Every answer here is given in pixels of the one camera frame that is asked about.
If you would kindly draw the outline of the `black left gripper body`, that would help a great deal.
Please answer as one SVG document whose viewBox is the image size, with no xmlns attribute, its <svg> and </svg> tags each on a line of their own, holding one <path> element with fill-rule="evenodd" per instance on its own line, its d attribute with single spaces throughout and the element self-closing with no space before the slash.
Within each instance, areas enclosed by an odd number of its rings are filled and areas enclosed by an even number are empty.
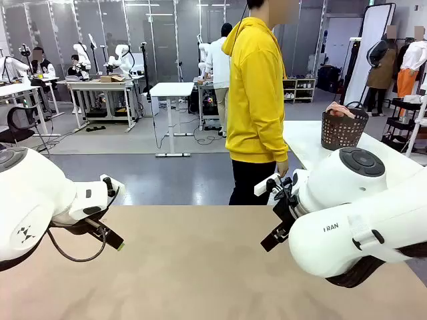
<svg viewBox="0 0 427 320">
<path fill-rule="evenodd" d="M 58 215 L 49 226 L 52 228 L 62 228 L 70 233 L 99 233 L 98 229 L 103 226 L 100 221 L 107 213 L 108 208 L 86 208 L 83 211 L 75 212 L 75 217 L 70 215 Z"/>
</svg>

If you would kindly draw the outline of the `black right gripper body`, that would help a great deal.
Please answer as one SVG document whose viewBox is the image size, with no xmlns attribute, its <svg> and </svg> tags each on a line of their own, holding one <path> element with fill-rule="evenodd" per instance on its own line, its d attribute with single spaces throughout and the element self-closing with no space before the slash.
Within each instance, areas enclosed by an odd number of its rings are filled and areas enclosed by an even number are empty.
<svg viewBox="0 0 427 320">
<path fill-rule="evenodd" d="M 274 205 L 273 212 L 282 221 L 280 227 L 284 230 L 290 230 L 298 218 L 296 213 L 298 200 L 296 196 L 292 196 L 289 193 L 278 193 L 274 196 L 274 200 L 277 203 Z"/>
</svg>

